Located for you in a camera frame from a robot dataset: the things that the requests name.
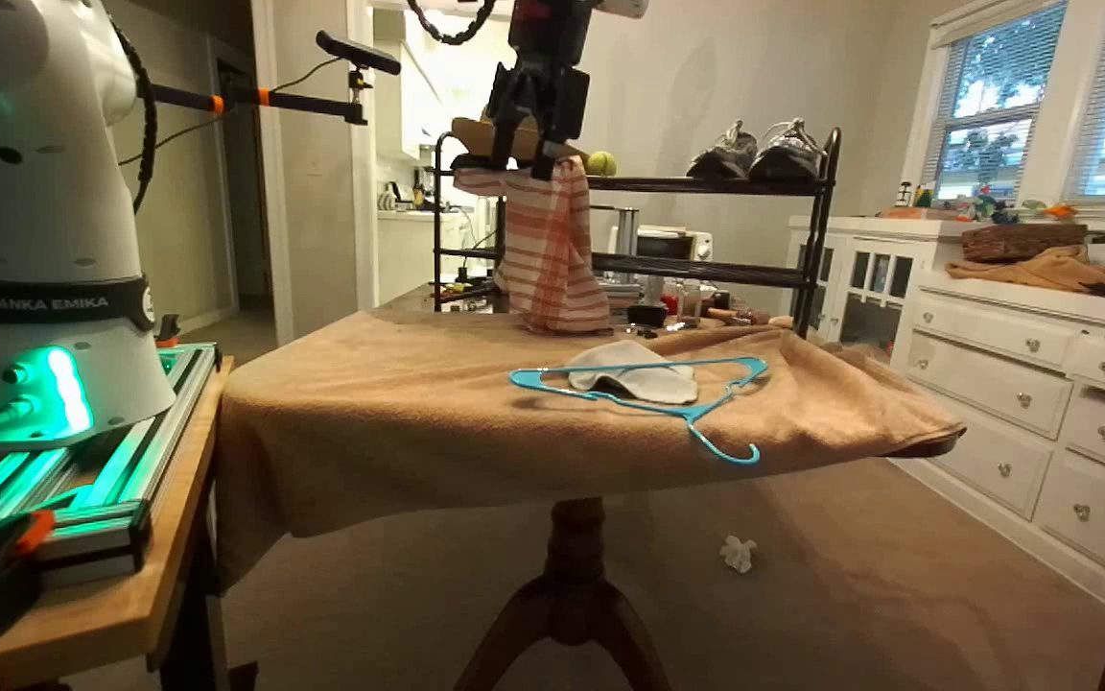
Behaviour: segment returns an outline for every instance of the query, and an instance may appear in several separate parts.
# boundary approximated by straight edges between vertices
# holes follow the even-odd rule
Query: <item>table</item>
[[[219,391],[227,365],[209,378],[152,496],[145,562],[123,580],[50,588],[0,633],[0,691],[42,685],[60,675],[145,655],[164,685],[219,685],[215,588],[209,541],[209,484]]]
[[[534,394],[509,368],[563,365],[606,336],[545,336],[502,314],[363,312],[238,368],[219,419],[219,562],[243,580],[282,533],[312,537],[430,506],[553,498],[549,568],[482,635],[462,691],[493,685],[536,635],[597,639],[633,685],[667,685],[659,660],[604,575],[604,496],[752,479],[838,461],[944,451],[962,426],[874,355],[828,351],[788,328],[716,324],[656,336],[667,355],[762,355],[773,374],[704,431],[757,442],[733,467],[677,419]],[[699,368],[704,391],[731,368]]]

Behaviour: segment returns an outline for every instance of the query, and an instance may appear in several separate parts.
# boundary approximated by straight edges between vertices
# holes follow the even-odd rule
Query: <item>tan tablecloth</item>
[[[704,451],[679,419],[517,391],[508,374],[563,365],[606,336],[541,336],[493,314],[367,312],[243,365],[219,413],[219,556],[250,573],[282,533],[321,533],[397,510],[496,506],[679,484],[752,479],[855,455],[931,455],[961,419],[869,355],[782,328],[696,328],[667,355],[757,351],[766,383],[704,431],[759,443],[757,467]],[[737,368],[699,368],[704,394]]]

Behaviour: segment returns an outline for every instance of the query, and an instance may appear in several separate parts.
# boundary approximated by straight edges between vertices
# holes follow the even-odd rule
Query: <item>striped cloth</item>
[[[609,305],[591,267],[591,185],[581,158],[563,158],[553,181],[493,170],[456,170],[453,181],[475,194],[508,194],[500,286],[530,328],[609,328]]]

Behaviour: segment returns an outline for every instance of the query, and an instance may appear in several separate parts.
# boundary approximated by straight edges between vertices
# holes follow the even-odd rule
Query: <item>green led light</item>
[[[46,368],[55,374],[65,426],[68,431],[87,431],[91,426],[91,409],[87,409],[87,397],[85,397],[85,383],[77,374],[77,362],[65,349],[46,349],[42,362],[46,362]]]

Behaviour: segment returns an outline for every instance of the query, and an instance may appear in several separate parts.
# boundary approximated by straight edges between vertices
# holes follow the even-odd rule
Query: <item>white dresser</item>
[[[898,465],[1105,602],[1105,298],[927,275],[893,365],[967,419]]]

